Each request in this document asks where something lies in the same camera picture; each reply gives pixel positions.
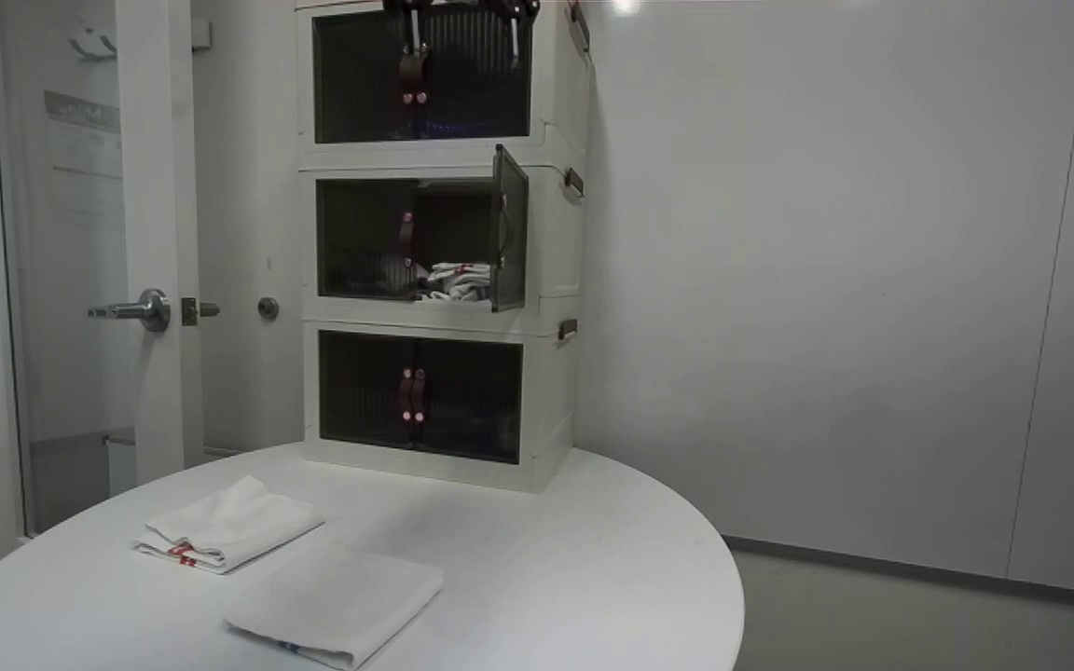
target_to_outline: white wall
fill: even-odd
[[[608,9],[578,441],[734,538],[1006,574],[1074,0]]]
[[[243,450],[304,436],[296,278],[296,3],[199,0],[217,41],[199,55],[199,214],[207,445]]]

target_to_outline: stacked storage cabinet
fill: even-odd
[[[540,488],[570,447],[578,0],[297,0],[307,445]]]

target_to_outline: white towel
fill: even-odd
[[[486,302],[493,292],[493,264],[438,260],[423,272],[426,302]]]
[[[208,501],[152,517],[133,549],[171,557],[183,568],[232,574],[316,526],[321,517],[311,502],[278,496],[258,476],[243,476]]]
[[[353,671],[406,630],[445,574],[392,557],[316,549],[228,605],[228,628],[304,661]]]

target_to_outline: white round table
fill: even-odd
[[[131,551],[145,517],[243,474],[311,501],[330,517],[316,532],[353,551],[445,568],[442,599],[365,671],[734,666],[745,628],[734,558],[653,476],[570,450],[545,493],[501,493],[311,464],[297,447],[141,486],[10,551],[0,563],[0,666],[311,671],[219,618],[228,592],[278,570],[278,557],[208,574]]]

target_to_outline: gray floor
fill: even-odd
[[[749,597],[739,671],[1074,671],[1074,599],[734,557]]]

